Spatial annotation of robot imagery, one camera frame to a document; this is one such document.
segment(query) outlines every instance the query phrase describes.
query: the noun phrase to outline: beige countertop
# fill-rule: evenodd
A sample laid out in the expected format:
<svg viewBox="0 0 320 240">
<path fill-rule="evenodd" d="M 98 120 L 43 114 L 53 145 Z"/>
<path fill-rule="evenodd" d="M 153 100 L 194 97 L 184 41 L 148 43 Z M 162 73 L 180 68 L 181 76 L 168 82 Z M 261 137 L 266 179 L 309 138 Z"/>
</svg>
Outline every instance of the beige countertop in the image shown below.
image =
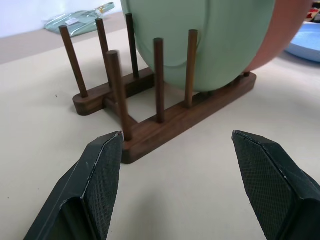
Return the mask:
<svg viewBox="0 0 320 240">
<path fill-rule="evenodd" d="M 127 30 L 107 32 L 110 49 L 120 50 L 122 73 L 129 74 Z M 74 38 L 88 89 L 107 81 L 97 33 L 90 35 Z M 1 240 L 23 239 L 86 145 L 120 130 L 108 111 L 76 114 L 72 97 L 79 90 L 66 51 L 57 35 L 50 33 L 54 47 L 47 36 L 26 34 L 17 40 L 25 44 L 21 51 L 9 42 L 5 50 L 12 56 L 1 59 Z M 28 51 L 26 46 L 37 44 L 41 50 Z M 138 62 L 146 67 L 140 56 Z M 233 130 L 280 143 L 320 182 L 319 65 L 283 53 L 254 72 L 253 91 L 134 164 L 121 166 L 108 240 L 264 240 L 242 183 Z M 167 108 L 183 97 L 166 86 Z M 155 114 L 153 89 L 129 98 L 128 108 L 138 121 Z"/>
</svg>

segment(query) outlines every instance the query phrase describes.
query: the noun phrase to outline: terracotta bowl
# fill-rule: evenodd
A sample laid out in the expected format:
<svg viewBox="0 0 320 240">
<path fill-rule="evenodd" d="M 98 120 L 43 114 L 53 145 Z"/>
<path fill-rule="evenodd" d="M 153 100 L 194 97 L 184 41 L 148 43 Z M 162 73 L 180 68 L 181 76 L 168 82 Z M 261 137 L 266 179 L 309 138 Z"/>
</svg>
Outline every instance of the terracotta bowl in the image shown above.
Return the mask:
<svg viewBox="0 0 320 240">
<path fill-rule="evenodd" d="M 245 72 L 262 67 L 286 48 L 304 22 L 312 2 L 313 0 L 276 0 L 263 43 Z"/>
</svg>

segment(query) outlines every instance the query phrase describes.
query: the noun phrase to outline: plastic packaging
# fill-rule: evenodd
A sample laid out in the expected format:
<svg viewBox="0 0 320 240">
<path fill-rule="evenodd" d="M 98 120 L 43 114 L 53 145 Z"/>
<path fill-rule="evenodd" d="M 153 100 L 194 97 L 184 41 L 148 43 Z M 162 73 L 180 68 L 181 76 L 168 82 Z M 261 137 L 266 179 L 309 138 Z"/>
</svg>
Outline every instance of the plastic packaging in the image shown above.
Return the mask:
<svg viewBox="0 0 320 240">
<path fill-rule="evenodd" d="M 115 4 L 113 2 L 109 2 L 91 11 L 76 11 L 73 13 L 62 14 L 49 20 L 44 28 L 50 32 L 60 34 L 59 27 L 66 25 L 70 37 L 93 32 L 97 30 L 96 19 L 103 18 L 105 13 L 114 8 Z"/>
</svg>

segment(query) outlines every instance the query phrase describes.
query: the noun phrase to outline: wall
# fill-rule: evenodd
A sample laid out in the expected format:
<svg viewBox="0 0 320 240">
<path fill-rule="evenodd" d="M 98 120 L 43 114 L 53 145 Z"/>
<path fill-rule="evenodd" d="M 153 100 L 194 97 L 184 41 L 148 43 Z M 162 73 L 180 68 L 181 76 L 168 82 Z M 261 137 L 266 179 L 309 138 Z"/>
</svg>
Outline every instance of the wall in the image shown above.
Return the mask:
<svg viewBox="0 0 320 240">
<path fill-rule="evenodd" d="M 0 38 L 43 28 L 44 21 L 56 15 L 91 10 L 108 2 L 121 12 L 120 0 L 1 0 Z"/>
</svg>

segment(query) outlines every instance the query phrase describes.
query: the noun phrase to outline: wooden base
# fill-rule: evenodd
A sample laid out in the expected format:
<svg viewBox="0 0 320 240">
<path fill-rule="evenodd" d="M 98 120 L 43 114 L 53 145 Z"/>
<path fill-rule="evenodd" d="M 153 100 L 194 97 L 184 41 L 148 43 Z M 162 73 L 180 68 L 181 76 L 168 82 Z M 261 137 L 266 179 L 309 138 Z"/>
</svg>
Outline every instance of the wooden base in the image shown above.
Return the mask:
<svg viewBox="0 0 320 240">
<path fill-rule="evenodd" d="M 210 92 L 198 93 L 192 97 L 192 108 L 180 102 L 164 111 L 164 123 L 157 123 L 157 116 L 150 117 L 132 127 L 132 140 L 126 141 L 122 163 L 131 164 L 163 144 L 192 128 L 228 104 L 250 92 L 257 76 L 239 76 L 232 84 Z"/>
<path fill-rule="evenodd" d="M 149 68 L 139 71 L 138 78 L 134 78 L 133 74 L 129 74 L 124 76 L 122 81 L 125 86 L 127 98 L 155 86 L 154 73 Z M 92 88 L 87 92 L 88 97 L 82 98 L 80 94 L 77 94 L 72 99 L 76 112 L 81 116 L 88 116 L 104 109 L 106 107 L 104 105 L 104 98 L 113 94 L 112 89 L 109 87 L 109 83 Z"/>
</svg>

